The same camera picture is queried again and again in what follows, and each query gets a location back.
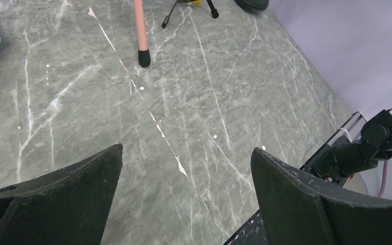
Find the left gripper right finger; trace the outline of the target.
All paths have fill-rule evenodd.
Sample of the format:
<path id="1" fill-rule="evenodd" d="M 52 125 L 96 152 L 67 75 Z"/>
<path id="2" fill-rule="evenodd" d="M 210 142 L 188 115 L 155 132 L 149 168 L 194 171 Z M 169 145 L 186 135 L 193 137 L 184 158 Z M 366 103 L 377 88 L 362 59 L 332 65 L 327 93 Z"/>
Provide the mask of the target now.
<path id="1" fill-rule="evenodd" d="M 327 183 L 261 148 L 251 171 L 269 244 L 392 244 L 392 200 Z"/>

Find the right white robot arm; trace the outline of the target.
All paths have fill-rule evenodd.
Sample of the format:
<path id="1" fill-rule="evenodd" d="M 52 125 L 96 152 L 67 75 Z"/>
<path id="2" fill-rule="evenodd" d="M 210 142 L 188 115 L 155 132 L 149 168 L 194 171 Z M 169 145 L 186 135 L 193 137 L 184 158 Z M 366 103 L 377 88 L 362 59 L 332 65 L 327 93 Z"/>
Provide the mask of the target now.
<path id="1" fill-rule="evenodd" d="M 360 138 L 346 137 L 324 144 L 300 169 L 343 187 L 356 173 L 377 167 L 392 158 L 392 108 L 382 110 L 364 124 Z"/>

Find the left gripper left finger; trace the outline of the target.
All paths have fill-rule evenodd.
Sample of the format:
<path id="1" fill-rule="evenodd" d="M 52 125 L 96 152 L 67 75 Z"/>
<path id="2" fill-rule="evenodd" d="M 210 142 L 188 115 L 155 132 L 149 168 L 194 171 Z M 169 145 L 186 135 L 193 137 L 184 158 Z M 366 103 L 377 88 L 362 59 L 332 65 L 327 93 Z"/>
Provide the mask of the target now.
<path id="1" fill-rule="evenodd" d="M 123 146 L 0 189 L 0 244 L 100 244 Z"/>

